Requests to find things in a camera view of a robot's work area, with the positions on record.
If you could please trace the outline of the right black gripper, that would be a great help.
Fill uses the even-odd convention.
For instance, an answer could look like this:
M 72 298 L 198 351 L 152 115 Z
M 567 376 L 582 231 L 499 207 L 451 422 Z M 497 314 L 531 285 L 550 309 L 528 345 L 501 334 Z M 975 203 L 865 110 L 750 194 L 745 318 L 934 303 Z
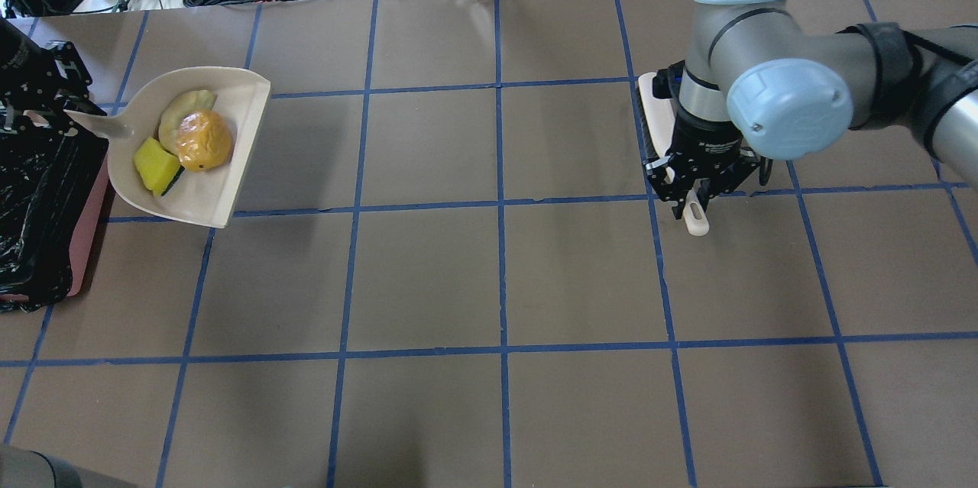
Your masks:
M 730 121 L 713 121 L 689 112 L 680 99 L 684 83 L 696 86 L 698 81 L 685 74 L 682 61 L 656 71 L 654 97 L 670 98 L 675 110 L 672 144 L 665 160 L 678 175 L 674 186 L 646 179 L 657 199 L 665 204 L 667 199 L 682 200 L 691 186 L 696 185 L 696 195 L 707 211 L 710 200 L 737 191 L 753 174 L 757 174 L 761 186 L 767 186 L 771 160 L 751 150 L 743 134 Z M 669 207 L 674 218 L 680 220 L 682 207 Z

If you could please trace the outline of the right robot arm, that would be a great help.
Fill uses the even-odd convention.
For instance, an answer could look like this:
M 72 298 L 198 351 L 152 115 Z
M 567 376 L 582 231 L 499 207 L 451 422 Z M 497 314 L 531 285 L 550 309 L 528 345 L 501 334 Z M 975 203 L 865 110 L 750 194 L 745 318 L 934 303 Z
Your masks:
M 691 235 L 710 200 L 848 131 L 902 126 L 976 184 L 976 25 L 856 23 L 807 35 L 787 0 L 695 0 L 688 52 L 640 75 L 643 172 Z

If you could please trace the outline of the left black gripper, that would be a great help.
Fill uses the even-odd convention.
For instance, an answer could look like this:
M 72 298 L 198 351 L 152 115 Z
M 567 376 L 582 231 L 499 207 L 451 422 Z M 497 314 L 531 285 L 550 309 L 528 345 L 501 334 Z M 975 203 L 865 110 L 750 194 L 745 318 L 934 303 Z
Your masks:
M 45 47 L 28 38 L 13 23 L 2 19 L 1 99 L 2 133 L 34 132 L 33 111 L 52 131 L 64 135 L 74 121 L 67 110 L 91 115 L 92 77 L 70 41 L 50 41 Z

